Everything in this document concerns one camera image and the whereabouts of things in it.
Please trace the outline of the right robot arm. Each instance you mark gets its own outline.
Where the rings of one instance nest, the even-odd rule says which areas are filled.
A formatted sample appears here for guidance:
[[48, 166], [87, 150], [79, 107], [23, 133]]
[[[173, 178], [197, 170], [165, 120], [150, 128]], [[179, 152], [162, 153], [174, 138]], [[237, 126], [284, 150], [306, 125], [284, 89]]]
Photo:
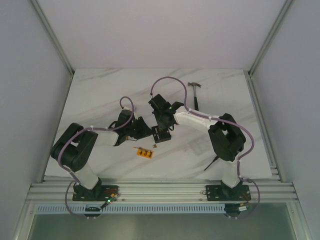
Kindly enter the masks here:
[[230, 114], [211, 116], [197, 110], [187, 109], [181, 102], [173, 104], [157, 94], [148, 102], [153, 108], [157, 126], [161, 130], [173, 130], [175, 125], [188, 126], [207, 133], [216, 157], [223, 160], [221, 193], [228, 200], [239, 194], [240, 182], [236, 157], [244, 150], [246, 137]]

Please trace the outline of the black fuse box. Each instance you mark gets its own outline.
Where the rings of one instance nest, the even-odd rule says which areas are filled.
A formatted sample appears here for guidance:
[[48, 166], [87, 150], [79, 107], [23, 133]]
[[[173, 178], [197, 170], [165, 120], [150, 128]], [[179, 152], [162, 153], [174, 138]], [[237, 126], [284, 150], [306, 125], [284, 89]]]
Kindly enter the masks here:
[[168, 128], [160, 128], [159, 126], [153, 126], [151, 128], [154, 142], [156, 144], [170, 141], [172, 136]]

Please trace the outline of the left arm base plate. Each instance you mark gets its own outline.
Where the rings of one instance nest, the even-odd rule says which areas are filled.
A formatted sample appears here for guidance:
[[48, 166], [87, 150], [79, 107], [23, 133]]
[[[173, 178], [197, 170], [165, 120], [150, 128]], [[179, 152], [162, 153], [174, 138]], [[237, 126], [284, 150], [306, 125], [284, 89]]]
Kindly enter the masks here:
[[72, 200], [74, 202], [102, 202], [111, 198], [112, 194], [117, 194], [119, 187], [117, 185], [101, 185], [93, 189], [86, 189], [81, 185], [73, 187]]

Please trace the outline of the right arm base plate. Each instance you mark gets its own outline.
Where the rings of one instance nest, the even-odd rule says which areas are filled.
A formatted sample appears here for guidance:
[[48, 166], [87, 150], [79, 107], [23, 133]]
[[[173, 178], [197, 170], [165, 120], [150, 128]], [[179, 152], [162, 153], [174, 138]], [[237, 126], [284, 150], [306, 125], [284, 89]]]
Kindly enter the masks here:
[[211, 202], [247, 202], [252, 199], [248, 185], [239, 185], [234, 188], [230, 188], [223, 184], [206, 185], [205, 195], [207, 200]]

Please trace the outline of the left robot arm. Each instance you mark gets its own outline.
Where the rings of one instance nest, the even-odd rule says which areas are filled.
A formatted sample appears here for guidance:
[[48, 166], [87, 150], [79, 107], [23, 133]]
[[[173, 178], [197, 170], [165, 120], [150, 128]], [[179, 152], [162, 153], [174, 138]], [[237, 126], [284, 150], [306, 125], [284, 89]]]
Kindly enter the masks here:
[[128, 138], [137, 141], [153, 134], [144, 119], [141, 116], [136, 118], [129, 109], [123, 109], [108, 128], [84, 128], [78, 123], [69, 125], [51, 148], [50, 156], [85, 189], [84, 195], [90, 201], [99, 200], [103, 193], [99, 177], [88, 164], [99, 131], [106, 132], [107, 145], [112, 147], [121, 145]]

